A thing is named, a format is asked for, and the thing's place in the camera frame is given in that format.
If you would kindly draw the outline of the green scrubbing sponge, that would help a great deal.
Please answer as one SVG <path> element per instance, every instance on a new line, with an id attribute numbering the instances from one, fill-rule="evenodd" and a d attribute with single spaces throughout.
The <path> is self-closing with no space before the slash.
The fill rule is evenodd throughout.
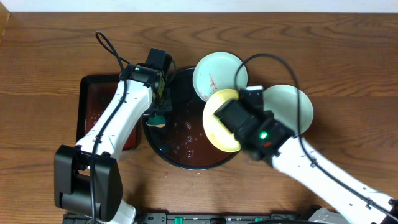
<path id="1" fill-rule="evenodd" d="M 156 115 L 146 121 L 146 125 L 155 128 L 163 128 L 166 125 L 166 120 L 163 115 Z"/>

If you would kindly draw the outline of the yellow plate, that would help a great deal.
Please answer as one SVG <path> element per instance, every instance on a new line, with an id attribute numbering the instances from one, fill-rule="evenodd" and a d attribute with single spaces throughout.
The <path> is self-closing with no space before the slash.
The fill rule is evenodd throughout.
<path id="1" fill-rule="evenodd" d="M 237 99 L 236 90 L 220 90 L 208 99 L 203 110 L 203 129 L 206 137 L 214 147 L 223 152 L 238 152 L 241 150 L 241 145 L 235 140 L 234 134 L 214 115 L 214 112 L 228 100 Z"/>

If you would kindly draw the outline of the light blue plate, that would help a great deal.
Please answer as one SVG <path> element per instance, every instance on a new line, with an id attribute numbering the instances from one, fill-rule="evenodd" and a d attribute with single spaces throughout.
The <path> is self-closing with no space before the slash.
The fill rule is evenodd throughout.
<path id="1" fill-rule="evenodd" d="M 303 134 L 313 121 L 313 105 L 309 97 L 291 85 L 274 85 L 263 92 L 264 111 L 297 134 L 297 106 L 300 105 L 300 132 Z"/>

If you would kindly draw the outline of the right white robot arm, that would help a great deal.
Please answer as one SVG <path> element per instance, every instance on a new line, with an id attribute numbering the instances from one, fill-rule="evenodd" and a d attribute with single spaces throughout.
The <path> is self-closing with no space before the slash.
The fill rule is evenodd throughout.
<path id="1" fill-rule="evenodd" d="M 349 223 L 397 223 L 396 200 L 349 175 L 282 123 L 253 118 L 234 133 L 257 160 L 306 186 Z"/>

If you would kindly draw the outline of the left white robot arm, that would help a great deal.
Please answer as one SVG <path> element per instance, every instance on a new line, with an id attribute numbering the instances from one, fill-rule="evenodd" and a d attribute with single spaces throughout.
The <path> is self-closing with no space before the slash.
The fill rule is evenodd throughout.
<path id="1" fill-rule="evenodd" d="M 136 209 L 123 200 L 118 160 L 138 120 L 161 99 L 165 73 L 129 64 L 108 107 L 75 146 L 61 145 L 54 157 L 54 201 L 86 215 L 89 223 L 134 223 Z"/>

